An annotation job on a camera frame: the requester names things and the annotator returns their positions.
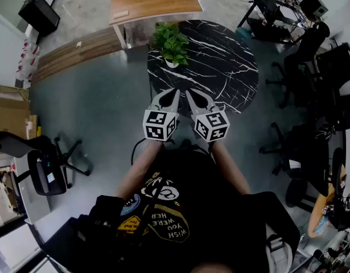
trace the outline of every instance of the flower pot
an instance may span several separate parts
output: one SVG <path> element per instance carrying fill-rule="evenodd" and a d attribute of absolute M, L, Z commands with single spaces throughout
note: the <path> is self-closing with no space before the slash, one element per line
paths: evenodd
<path fill-rule="evenodd" d="M 165 59 L 165 61 L 166 61 L 166 64 L 170 67 L 170 68 L 176 68 L 178 65 L 179 65 L 179 63 L 177 63 L 176 65 L 173 65 L 173 63 L 172 62 L 169 62 L 169 61 L 167 61 L 166 59 Z"/>

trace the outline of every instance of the concrete floor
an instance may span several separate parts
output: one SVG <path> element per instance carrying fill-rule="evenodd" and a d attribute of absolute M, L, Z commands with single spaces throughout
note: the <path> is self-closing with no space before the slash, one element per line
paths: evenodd
<path fill-rule="evenodd" d="M 235 31 L 251 0 L 199 0 L 204 12 L 194 15 L 170 15 L 125 24 L 129 43 L 141 46 L 151 41 L 157 21 L 205 19 Z M 41 38 L 45 55 L 74 39 L 108 27 L 110 0 L 56 0 L 53 9 L 61 17 L 58 29 Z"/>
<path fill-rule="evenodd" d="M 258 150 L 277 143 L 277 136 L 270 128 L 272 122 L 277 122 L 284 133 L 305 122 L 304 109 L 292 104 L 280 109 L 283 91 L 279 86 L 265 85 L 266 79 L 280 78 L 271 62 L 283 62 L 292 50 L 279 54 L 272 43 L 251 40 L 247 44 L 259 69 L 258 90 L 242 114 L 228 114 L 231 129 L 224 143 L 251 191 L 273 191 L 285 204 L 290 178 L 282 172 L 279 176 L 272 175 L 278 155 L 261 155 Z M 89 213 L 96 197 L 113 195 L 129 169 L 133 146 L 143 138 L 143 112 L 150 104 L 147 47 L 111 53 L 70 67 L 33 86 L 30 99 L 31 111 L 39 116 L 43 134 L 51 139 L 59 134 L 63 151 L 76 139 L 82 139 L 82 150 L 74 153 L 73 164 L 82 169 L 86 169 L 88 162 L 93 165 L 91 176 L 74 175 L 72 189 L 49 197 L 52 213 L 35 224 L 47 240 L 71 216 Z M 167 148 L 176 148 L 185 138 L 206 147 L 201 139 L 195 139 L 190 120 L 180 117 L 180 121 L 172 136 L 176 146 L 170 144 Z M 144 143 L 138 146 L 136 155 L 144 146 Z M 313 187 L 310 194 L 316 195 Z M 306 224 L 310 217 L 297 207 L 286 209 L 297 226 Z M 335 233 L 335 229 L 328 228 L 321 238 L 310 240 L 307 249 L 310 247 L 312 253 L 315 248 L 323 247 Z"/>

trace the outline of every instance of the wooden floor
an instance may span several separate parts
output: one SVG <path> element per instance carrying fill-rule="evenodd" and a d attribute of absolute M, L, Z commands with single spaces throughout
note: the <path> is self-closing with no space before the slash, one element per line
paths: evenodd
<path fill-rule="evenodd" d="M 76 48 L 78 42 L 81 42 L 81 48 Z M 112 27 L 73 40 L 40 58 L 38 69 L 33 75 L 32 85 L 80 62 L 121 49 L 122 46 Z"/>

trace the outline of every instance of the green plant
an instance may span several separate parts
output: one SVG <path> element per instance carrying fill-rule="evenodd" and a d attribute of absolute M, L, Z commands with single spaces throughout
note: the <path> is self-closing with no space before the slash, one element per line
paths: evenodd
<path fill-rule="evenodd" d="M 187 37 L 180 33 L 177 23 L 156 23 L 154 34 L 155 45 L 166 60 L 172 60 L 174 65 L 188 65 L 184 44 L 188 44 Z"/>

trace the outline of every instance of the marble tabletop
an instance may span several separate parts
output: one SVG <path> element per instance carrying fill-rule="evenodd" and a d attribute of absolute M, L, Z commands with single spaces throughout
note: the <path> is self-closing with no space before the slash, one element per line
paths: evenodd
<path fill-rule="evenodd" d="M 155 48 L 150 48 L 147 68 L 157 93 L 169 88 L 181 91 L 178 112 L 190 117 L 185 91 L 196 88 L 210 95 L 221 110 L 240 114 L 258 86 L 258 69 L 247 45 L 230 29 L 206 20 L 179 23 L 188 38 L 189 65 L 167 66 Z"/>

